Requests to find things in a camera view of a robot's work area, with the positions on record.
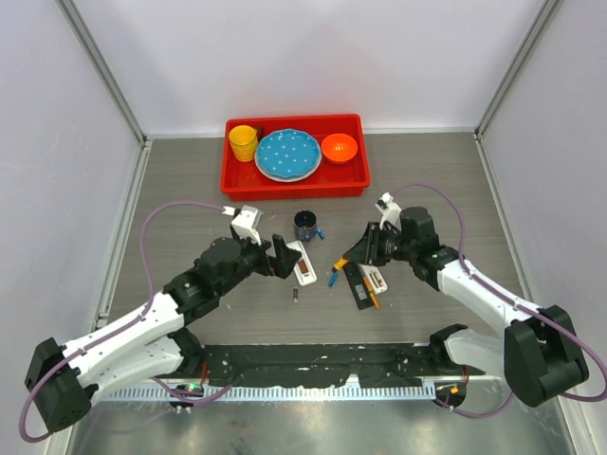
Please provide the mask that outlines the black remote control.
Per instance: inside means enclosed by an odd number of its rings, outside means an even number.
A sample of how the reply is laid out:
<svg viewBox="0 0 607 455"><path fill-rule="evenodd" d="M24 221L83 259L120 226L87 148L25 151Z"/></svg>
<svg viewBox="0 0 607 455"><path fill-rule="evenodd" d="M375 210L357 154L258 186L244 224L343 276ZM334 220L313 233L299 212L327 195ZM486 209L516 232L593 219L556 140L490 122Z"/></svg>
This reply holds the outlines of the black remote control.
<svg viewBox="0 0 607 455"><path fill-rule="evenodd" d="M359 265L348 262L342 270L355 299L357 308L360 311L375 308L370 299L371 292L367 289L364 283Z"/></svg>

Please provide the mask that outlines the yellow handled screwdriver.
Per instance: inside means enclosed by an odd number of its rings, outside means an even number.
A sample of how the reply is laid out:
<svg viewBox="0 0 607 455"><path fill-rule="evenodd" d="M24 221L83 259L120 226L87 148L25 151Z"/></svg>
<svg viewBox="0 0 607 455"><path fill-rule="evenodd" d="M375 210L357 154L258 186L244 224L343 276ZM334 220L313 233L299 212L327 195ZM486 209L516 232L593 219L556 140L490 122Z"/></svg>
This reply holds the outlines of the yellow handled screwdriver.
<svg viewBox="0 0 607 455"><path fill-rule="evenodd" d="M343 267L348 263L346 259L340 258L337 262L335 262L332 266L332 272L338 273Z"/></svg>

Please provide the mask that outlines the orange battery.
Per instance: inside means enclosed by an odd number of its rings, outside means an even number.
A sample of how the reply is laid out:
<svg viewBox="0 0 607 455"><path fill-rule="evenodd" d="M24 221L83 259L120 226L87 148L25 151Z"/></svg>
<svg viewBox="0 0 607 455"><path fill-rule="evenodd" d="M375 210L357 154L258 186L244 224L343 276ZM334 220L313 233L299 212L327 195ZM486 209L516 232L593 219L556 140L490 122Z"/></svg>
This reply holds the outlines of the orange battery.
<svg viewBox="0 0 607 455"><path fill-rule="evenodd" d="M362 273L362 276L363 276L363 280L364 280L364 283L365 283L365 285L366 285L367 289L368 289L370 292L373 292L373 291L374 291L374 288L373 288L373 286L372 286L372 283L371 283L371 281L370 281L369 277L367 276L367 274L366 274L364 271L363 271L363 273Z"/></svg>
<svg viewBox="0 0 607 455"><path fill-rule="evenodd" d="M380 305L379 305L379 302L378 302L378 300L377 300L377 296L376 296L376 294L375 294L375 293L371 292L371 294L370 294L370 299L371 299L371 301L372 301L373 305L375 306L375 308L376 308L376 309L379 309L379 308L380 308Z"/></svg>

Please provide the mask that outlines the slim white remote control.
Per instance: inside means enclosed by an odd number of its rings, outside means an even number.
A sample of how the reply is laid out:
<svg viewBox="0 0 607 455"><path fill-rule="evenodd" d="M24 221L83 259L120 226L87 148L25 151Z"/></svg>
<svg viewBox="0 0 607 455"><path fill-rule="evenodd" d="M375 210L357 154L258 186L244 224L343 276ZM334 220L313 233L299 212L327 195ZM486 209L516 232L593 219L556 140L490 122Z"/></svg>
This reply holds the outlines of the slim white remote control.
<svg viewBox="0 0 607 455"><path fill-rule="evenodd" d="M365 264L361 264L359 267L363 276L369 280L376 294L382 294L388 290L388 284L377 267Z"/></svg>

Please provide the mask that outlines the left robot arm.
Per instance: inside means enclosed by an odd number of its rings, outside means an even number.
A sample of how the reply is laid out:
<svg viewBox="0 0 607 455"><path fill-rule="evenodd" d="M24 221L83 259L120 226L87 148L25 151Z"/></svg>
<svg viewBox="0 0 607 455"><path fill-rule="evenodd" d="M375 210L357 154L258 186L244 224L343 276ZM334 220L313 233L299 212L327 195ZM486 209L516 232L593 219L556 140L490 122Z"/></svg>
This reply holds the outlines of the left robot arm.
<svg viewBox="0 0 607 455"><path fill-rule="evenodd" d="M203 349L188 325L252 274L288 278L302 254L282 236L261 239L255 230L215 239L193 267L174 277L131 313L88 335L59 343L49 337L34 349L25 378L28 398L19 421L38 410L48 433L81 420L113 391L164 374L195 376Z"/></svg>

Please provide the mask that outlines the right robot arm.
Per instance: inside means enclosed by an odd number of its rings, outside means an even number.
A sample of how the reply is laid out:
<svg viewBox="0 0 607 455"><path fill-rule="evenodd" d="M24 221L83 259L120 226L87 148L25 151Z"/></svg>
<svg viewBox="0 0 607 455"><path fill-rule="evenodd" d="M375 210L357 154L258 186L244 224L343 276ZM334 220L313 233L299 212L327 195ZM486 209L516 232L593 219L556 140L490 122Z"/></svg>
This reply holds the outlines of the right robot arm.
<svg viewBox="0 0 607 455"><path fill-rule="evenodd" d="M421 207L403 209L400 225L368 223L361 239L343 255L350 263L407 263L414 275L463 303L500 335L498 372L514 395L535 408L589 377L573 323L562 308L520 299L489 280L451 246L442 244L433 219Z"/></svg>

